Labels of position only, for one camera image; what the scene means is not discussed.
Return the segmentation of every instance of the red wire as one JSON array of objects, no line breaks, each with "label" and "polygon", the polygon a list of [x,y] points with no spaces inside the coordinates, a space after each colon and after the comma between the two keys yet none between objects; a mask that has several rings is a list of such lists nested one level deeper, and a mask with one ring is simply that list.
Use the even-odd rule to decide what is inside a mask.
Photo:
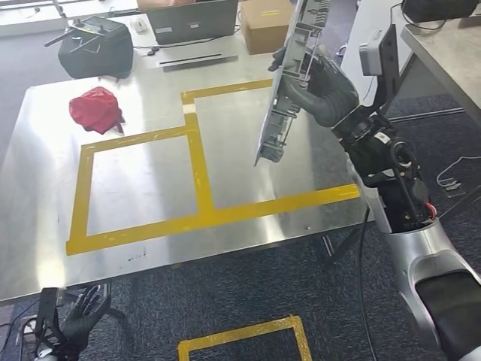
[{"label": "red wire", "polygon": [[427,202],[426,206],[427,206],[430,209],[430,211],[431,212],[431,220],[435,220],[436,219],[436,215],[437,215],[436,208],[434,208],[434,205],[432,205],[432,204],[430,204],[429,202]]}]

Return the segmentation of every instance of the cardboard box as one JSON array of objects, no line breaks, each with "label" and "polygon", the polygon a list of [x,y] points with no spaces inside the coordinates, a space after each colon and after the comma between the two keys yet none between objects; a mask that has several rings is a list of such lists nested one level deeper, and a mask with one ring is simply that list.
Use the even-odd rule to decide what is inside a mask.
[{"label": "cardboard box", "polygon": [[251,55],[283,47],[294,5],[289,0],[250,0],[241,4],[241,29]]},{"label": "cardboard box", "polygon": [[140,11],[164,8],[168,6],[193,4],[194,2],[195,2],[195,0],[136,0],[136,4]]}]

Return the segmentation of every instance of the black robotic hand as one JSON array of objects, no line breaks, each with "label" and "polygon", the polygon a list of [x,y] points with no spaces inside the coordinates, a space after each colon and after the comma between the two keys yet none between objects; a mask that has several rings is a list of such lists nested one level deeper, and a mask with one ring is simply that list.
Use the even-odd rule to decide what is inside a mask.
[{"label": "black robotic hand", "polygon": [[[279,69],[285,54],[285,47],[274,53],[274,60],[268,70]],[[307,88],[293,77],[285,76],[280,82],[280,91],[312,114],[320,126],[335,126],[359,105],[356,88],[325,51],[313,54],[312,50],[308,50],[303,58],[302,70],[308,71]]]},{"label": "black robotic hand", "polygon": [[99,289],[100,286],[93,286],[79,295],[62,327],[62,333],[78,347],[79,353],[87,348],[90,331],[110,308],[110,296],[99,302]]}]

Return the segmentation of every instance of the black case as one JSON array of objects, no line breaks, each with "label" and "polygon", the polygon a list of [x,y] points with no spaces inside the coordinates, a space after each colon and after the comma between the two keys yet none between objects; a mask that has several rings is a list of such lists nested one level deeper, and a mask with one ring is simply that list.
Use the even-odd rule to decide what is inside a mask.
[{"label": "black case", "polygon": [[415,23],[468,17],[478,0],[403,0],[402,9]]},{"label": "black case", "polygon": [[[103,75],[127,77],[132,70],[133,47],[126,25],[101,17],[90,17],[82,23],[84,25],[80,34],[77,32],[63,39],[58,51],[58,59],[69,76],[74,79]],[[101,25],[100,42],[70,53],[81,44],[75,37],[81,36],[81,42],[85,43],[98,35],[99,32],[95,31]]]}]

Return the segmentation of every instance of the gray plastic part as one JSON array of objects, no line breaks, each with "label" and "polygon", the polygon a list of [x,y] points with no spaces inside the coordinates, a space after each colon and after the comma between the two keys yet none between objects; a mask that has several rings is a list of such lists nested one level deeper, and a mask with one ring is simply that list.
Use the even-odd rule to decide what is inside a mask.
[{"label": "gray plastic part", "polygon": [[308,75],[302,69],[309,38],[320,37],[326,26],[330,0],[298,1],[287,30],[283,64],[276,71],[271,88],[271,102],[261,132],[256,164],[259,158],[278,162],[283,154],[285,139],[290,123],[301,108],[286,94],[280,82],[289,77],[300,86],[307,86]]}]

